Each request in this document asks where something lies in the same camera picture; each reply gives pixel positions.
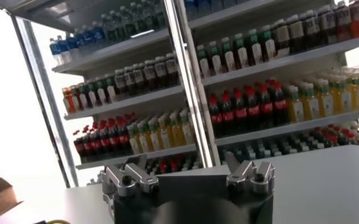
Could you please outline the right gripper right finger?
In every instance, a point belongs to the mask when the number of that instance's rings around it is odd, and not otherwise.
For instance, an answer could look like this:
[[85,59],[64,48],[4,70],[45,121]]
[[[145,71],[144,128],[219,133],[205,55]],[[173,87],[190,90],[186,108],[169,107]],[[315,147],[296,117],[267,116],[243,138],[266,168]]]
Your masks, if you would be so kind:
[[226,152],[226,163],[231,174],[226,178],[230,193],[251,192],[269,194],[274,192],[275,167],[268,161],[256,166],[253,161],[239,163],[232,152]]

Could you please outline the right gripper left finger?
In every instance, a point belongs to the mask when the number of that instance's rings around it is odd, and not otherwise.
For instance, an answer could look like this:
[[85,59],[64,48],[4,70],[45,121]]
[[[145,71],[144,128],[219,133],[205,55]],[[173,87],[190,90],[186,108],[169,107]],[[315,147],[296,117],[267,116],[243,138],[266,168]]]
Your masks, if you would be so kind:
[[106,196],[131,197],[137,189],[148,195],[160,190],[159,179],[145,171],[147,156],[137,156],[126,161],[122,168],[105,166],[101,172],[102,193]]

